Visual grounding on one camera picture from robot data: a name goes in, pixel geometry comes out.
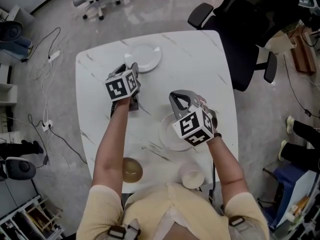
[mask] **qr code cube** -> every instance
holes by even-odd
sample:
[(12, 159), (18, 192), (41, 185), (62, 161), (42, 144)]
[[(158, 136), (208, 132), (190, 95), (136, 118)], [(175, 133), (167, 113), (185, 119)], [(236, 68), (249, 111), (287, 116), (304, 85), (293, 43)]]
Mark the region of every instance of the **qr code cube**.
[(138, 89), (135, 74), (131, 69), (109, 76), (104, 83), (112, 102), (130, 97)]
[(176, 121), (172, 126), (180, 139), (184, 139), (194, 147), (214, 137), (212, 120), (201, 107)]

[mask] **gray floor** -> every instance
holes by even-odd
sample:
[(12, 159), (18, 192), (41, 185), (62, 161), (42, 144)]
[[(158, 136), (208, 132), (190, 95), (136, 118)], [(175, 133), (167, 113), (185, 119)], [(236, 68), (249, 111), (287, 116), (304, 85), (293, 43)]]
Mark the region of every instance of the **gray floor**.
[[(53, 62), (51, 75), (43, 81), (46, 89), (50, 79), (55, 78), (47, 92), (49, 118), (53, 120), (53, 129), (64, 137), (79, 153), (84, 155), (77, 115), (75, 60), (79, 52), (123, 40), (131, 37), (161, 32), (192, 30), (187, 24), (191, 11), (200, 3), (218, 5), (222, 0), (122, 0), (121, 5), (108, 6), (103, 21), (82, 19), (81, 9), (74, 8), (72, 0), (52, 0), (35, 14), (34, 23), (25, 30), (25, 36), (37, 44), (55, 27), (61, 27), (61, 34), (53, 45), (53, 51), (63, 50)], [(33, 80), (44, 65), (48, 48), (54, 35), (44, 41), (27, 64), (17, 64), (13, 69), (12, 83), (18, 85), (18, 102), (14, 108), (15, 118), (28, 122), (32, 114), (37, 123), (43, 118), (45, 106), (41, 89), (41, 77)], [(287, 54), (293, 65), (290, 54)], [(303, 106), (319, 110), (315, 105), (319, 97), (318, 90), (304, 78), (288, 67), (292, 86)], [(302, 144), (296, 136), (288, 138), (285, 131), (285, 119), (292, 115), (297, 120), (312, 124), (295, 100), (289, 85), (283, 55), (278, 56), (278, 69), (272, 84), (264, 81), (263, 72), (255, 72), (249, 88), (245, 92), (234, 91), (239, 139), (239, 162), (242, 165), (248, 186), (255, 197), (265, 189), (266, 176), (262, 168), (276, 161), (281, 140), (291, 140)], [(19, 130), (26, 140), (40, 138), (32, 127), (17, 122), (14, 128)], [(48, 134), (39, 132), (48, 149)], [(76, 232), (86, 204), (91, 186), (91, 177), (86, 164), (72, 152), (67, 145), (55, 136), (50, 137), (51, 151), (65, 156), (70, 164), (69, 173), (64, 159), (49, 152), (50, 162), (37, 171), (34, 181), (41, 193), (62, 208), (64, 213), (60, 223), (66, 229), (66, 235)], [(37, 165), (42, 164), (43, 156), (28, 155)], [(216, 198), (220, 200), (219, 186)]]

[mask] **yellow shirt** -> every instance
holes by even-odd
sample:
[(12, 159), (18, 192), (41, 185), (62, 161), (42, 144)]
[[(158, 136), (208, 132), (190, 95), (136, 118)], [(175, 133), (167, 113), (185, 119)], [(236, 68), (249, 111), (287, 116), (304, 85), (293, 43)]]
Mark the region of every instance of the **yellow shirt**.
[[(183, 215), (192, 233), (200, 240), (230, 240), (229, 218), (243, 216), (258, 224), (265, 239), (269, 239), (267, 222), (253, 196), (246, 192), (234, 196), (220, 216), (211, 204), (199, 194), (177, 183), (150, 188), (133, 194), (127, 201), (122, 224), (138, 219), (141, 229), (139, 240), (152, 240), (164, 214), (173, 206)], [(110, 226), (118, 224), (123, 209), (118, 194), (101, 185), (90, 190), (83, 218), (77, 231), (77, 240), (94, 240)]]

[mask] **white shoe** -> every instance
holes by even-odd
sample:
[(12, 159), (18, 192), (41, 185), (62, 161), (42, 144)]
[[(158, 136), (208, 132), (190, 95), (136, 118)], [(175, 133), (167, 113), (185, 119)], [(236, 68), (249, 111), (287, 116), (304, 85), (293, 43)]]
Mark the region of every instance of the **white shoe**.
[(294, 123), (295, 123), (295, 119), (289, 115), (288, 118), (286, 119), (286, 133), (287, 134), (292, 134), (293, 129), (294, 129)]
[(286, 141), (286, 140), (281, 141), (280, 150), (279, 150), (279, 153), (278, 153), (278, 159), (279, 159), (280, 161), (283, 161), (283, 160), (284, 160), (284, 158), (281, 156), (281, 152), (282, 152), (282, 150), (284, 149), (284, 147), (285, 147), (285, 145), (286, 145), (287, 143), (288, 143), (288, 141)]

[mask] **blue jeans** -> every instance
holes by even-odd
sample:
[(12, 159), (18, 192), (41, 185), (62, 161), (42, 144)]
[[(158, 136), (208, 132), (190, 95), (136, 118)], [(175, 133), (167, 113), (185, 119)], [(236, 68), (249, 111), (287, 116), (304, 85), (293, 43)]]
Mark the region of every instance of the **blue jeans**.
[(0, 49), (7, 50), (16, 55), (21, 55), (25, 58), (29, 55), (29, 47), (31, 44), (31, 40), (20, 36), (17, 40), (12, 42), (0, 42)]

